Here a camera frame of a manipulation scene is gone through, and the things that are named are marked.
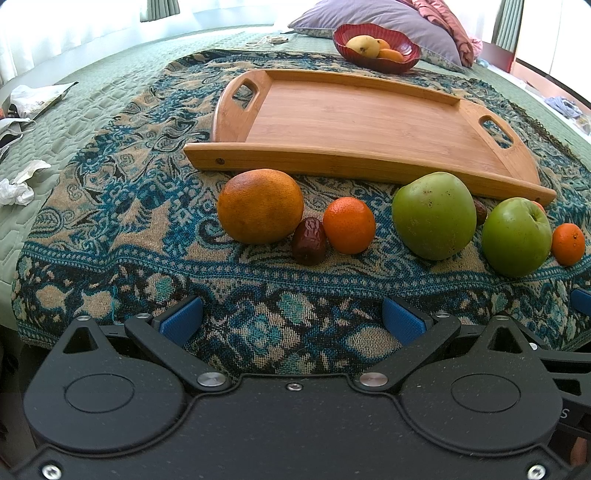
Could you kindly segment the small green apple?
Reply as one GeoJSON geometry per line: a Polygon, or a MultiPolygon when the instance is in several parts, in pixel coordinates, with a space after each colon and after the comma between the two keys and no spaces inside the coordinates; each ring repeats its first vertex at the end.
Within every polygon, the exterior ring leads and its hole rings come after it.
{"type": "Polygon", "coordinates": [[[523,277],[547,259],[552,231],[546,214],[532,201],[514,197],[498,204],[482,231],[483,253],[493,269],[509,277],[523,277]]]}

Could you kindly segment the large green apple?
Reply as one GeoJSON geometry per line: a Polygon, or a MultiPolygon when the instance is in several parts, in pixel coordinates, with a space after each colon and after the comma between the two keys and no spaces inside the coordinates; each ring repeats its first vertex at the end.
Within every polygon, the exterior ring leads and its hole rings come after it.
{"type": "Polygon", "coordinates": [[[448,172],[434,172],[401,187],[394,195],[392,215],[403,243],[433,261],[463,250],[477,227],[472,194],[448,172]]]}

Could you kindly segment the dark red jujube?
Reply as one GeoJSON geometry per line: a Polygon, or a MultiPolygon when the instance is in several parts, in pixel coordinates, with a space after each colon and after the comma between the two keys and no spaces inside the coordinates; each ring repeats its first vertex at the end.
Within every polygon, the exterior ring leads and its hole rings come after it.
{"type": "Polygon", "coordinates": [[[315,217],[301,220],[291,240],[294,260],[304,266],[318,265],[325,259],[328,238],[322,221],[315,217]]]}

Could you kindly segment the large orange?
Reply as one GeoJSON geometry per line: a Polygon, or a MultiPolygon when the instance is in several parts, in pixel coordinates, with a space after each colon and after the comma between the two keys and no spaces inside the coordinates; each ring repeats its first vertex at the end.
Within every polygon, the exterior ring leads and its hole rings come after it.
{"type": "Polygon", "coordinates": [[[269,244],[296,230],[304,213],[304,195],[287,173],[256,169],[226,182],[218,196],[222,229],[238,242],[269,244]]]}

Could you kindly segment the blue patterned throw cloth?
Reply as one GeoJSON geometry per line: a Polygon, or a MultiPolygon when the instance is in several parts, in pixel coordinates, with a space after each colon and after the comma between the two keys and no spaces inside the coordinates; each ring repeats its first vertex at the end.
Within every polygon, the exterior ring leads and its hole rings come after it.
{"type": "Polygon", "coordinates": [[[345,196],[369,205],[377,236],[362,254],[331,252],[307,268],[289,241],[231,240],[215,213],[228,175],[198,172],[182,150],[208,140],[223,88],[256,68],[352,71],[334,55],[222,50],[164,67],[74,155],[37,215],[12,288],[25,342],[49,348],[77,316],[118,324],[189,294],[204,300],[204,324],[188,351],[232,375],[373,366],[398,346],[381,322],[390,296],[466,323],[506,313],[555,349],[589,341],[590,319],[570,301],[590,286],[588,260],[569,268],[551,260],[520,280],[494,272],[478,241],[444,262],[420,260],[394,232],[392,185],[297,180],[308,215],[345,196]]]}

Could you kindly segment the blue clothes pile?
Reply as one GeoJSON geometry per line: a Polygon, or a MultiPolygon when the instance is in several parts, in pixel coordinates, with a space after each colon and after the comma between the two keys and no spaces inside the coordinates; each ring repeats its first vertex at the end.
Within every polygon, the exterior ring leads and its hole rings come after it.
{"type": "Polygon", "coordinates": [[[580,107],[566,97],[548,97],[545,99],[545,103],[567,119],[588,119],[587,115],[580,109],[580,107]]]}

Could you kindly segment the crumpled white paper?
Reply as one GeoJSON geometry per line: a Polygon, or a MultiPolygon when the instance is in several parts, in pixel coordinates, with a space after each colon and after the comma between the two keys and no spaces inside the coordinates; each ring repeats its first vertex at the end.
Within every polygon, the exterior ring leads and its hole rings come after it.
{"type": "Polygon", "coordinates": [[[1,206],[26,206],[32,202],[35,193],[28,185],[28,181],[37,171],[49,169],[51,165],[42,160],[29,162],[16,177],[9,181],[2,179],[0,183],[0,205],[1,206]]]}

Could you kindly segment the wooden serving tray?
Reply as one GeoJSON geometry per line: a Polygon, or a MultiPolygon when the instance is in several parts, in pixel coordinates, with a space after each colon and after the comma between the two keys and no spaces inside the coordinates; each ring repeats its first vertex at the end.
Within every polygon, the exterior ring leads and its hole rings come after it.
{"type": "Polygon", "coordinates": [[[202,171],[271,168],[292,174],[406,184],[431,172],[476,196],[556,197],[501,117],[454,95],[367,76],[252,70],[228,83],[211,142],[184,153],[202,171]]]}

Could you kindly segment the pink blanket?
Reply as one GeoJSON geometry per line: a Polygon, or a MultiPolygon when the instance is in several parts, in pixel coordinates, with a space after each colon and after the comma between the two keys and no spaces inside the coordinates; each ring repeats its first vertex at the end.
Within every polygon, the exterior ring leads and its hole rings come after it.
{"type": "Polygon", "coordinates": [[[449,6],[440,0],[403,0],[430,23],[443,28],[454,40],[461,64],[471,68],[482,52],[483,42],[468,35],[449,6]]]}

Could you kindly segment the right green curtain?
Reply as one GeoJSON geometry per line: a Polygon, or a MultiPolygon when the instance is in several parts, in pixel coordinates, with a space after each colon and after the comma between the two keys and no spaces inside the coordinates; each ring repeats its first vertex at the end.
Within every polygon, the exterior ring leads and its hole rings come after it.
{"type": "Polygon", "coordinates": [[[516,52],[524,3],[524,0],[502,0],[497,12],[492,43],[511,53],[516,52]]]}

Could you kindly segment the green curtain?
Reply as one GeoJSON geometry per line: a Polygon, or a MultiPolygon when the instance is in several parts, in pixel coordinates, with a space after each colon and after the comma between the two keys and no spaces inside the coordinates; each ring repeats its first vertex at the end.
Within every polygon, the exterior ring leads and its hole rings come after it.
{"type": "Polygon", "coordinates": [[[511,53],[516,52],[524,3],[524,0],[502,0],[497,12],[492,43],[511,53]]]}
{"type": "Polygon", "coordinates": [[[177,0],[144,0],[140,11],[141,22],[152,22],[180,13],[177,0]]]}

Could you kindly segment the green quilted bedspread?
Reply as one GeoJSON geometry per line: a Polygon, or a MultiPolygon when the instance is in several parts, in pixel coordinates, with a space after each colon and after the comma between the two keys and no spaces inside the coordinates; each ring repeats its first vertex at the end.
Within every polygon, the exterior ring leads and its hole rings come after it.
{"type": "Polygon", "coordinates": [[[1,209],[1,323],[4,327],[16,327],[11,291],[20,250],[39,209],[71,157],[177,58],[211,49],[337,53],[329,39],[287,34],[283,44],[274,45],[271,42],[274,35],[273,29],[263,27],[192,33],[144,43],[86,67],[75,66],[73,54],[66,52],[21,76],[26,85],[36,80],[49,84],[51,74],[65,66],[67,72],[59,74],[57,81],[72,87],[62,100],[27,127],[23,138],[11,146],[1,162],[1,176],[8,180],[32,160],[44,160],[50,165],[32,178],[30,185],[35,196],[29,205],[1,209]]]}

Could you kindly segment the orange fruit in bowl front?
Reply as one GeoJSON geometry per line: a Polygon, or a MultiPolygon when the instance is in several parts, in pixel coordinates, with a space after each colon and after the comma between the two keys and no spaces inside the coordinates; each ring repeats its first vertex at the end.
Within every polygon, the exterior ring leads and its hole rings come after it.
{"type": "Polygon", "coordinates": [[[396,63],[405,63],[406,62],[406,57],[403,54],[401,54],[400,51],[398,51],[396,49],[381,49],[378,57],[380,59],[386,59],[386,60],[393,61],[396,63]]]}

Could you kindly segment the purple pillow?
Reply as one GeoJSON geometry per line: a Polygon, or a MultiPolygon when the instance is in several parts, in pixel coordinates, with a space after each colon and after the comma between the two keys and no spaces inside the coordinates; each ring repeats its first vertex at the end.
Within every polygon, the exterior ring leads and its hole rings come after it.
{"type": "Polygon", "coordinates": [[[288,28],[304,35],[332,38],[341,25],[365,23],[404,33],[420,46],[426,62],[452,71],[463,70],[452,36],[400,1],[319,1],[291,21],[288,28]]]}

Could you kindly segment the red fruit bowl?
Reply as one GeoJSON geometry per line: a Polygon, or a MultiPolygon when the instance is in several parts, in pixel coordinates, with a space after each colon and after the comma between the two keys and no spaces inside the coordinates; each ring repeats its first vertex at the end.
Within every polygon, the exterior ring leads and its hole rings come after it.
{"type": "Polygon", "coordinates": [[[339,26],[332,39],[347,61],[385,74],[405,73],[422,56],[421,48],[407,35],[373,23],[339,26]]]}

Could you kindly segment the left green curtain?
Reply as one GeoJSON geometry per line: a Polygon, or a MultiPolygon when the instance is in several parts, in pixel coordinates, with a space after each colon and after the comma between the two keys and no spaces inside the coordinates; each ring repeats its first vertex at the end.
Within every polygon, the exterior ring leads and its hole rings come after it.
{"type": "Polygon", "coordinates": [[[144,0],[140,11],[141,22],[152,22],[180,13],[177,0],[144,0]]]}

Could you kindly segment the white sheer curtain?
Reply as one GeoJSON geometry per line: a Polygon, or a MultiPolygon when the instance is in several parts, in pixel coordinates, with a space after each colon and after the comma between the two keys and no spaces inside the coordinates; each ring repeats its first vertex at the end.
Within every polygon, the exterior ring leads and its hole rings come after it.
{"type": "Polygon", "coordinates": [[[178,1],[180,13],[141,22],[142,1],[3,1],[1,84],[56,58],[91,63],[135,45],[250,25],[283,27],[311,1],[178,1]]]}

